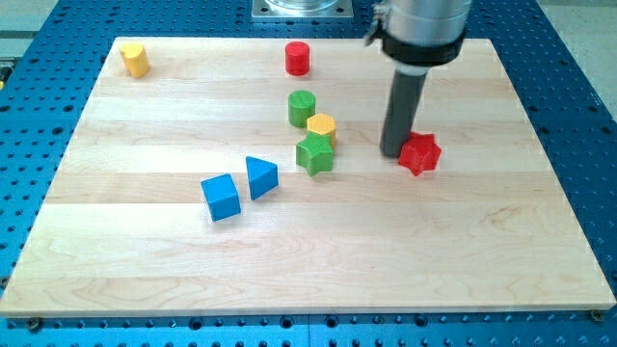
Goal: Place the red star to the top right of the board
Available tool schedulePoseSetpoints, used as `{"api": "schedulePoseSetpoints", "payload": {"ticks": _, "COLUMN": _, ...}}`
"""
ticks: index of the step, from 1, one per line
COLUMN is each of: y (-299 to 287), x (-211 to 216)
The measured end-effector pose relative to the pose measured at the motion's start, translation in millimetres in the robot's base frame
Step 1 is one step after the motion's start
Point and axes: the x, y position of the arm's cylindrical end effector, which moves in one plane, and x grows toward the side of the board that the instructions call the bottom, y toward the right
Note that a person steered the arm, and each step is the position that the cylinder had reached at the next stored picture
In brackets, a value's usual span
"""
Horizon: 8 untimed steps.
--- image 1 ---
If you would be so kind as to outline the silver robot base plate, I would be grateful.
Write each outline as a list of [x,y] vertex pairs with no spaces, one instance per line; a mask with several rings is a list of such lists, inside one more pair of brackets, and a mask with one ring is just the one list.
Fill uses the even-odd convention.
[[352,0],[253,0],[252,18],[349,18]]

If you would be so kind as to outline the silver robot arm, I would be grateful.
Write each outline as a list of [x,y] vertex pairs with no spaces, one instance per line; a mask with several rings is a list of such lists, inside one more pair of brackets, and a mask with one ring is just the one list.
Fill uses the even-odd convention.
[[373,5],[364,44],[381,42],[384,54],[409,67],[455,60],[467,35],[471,0],[384,0]]

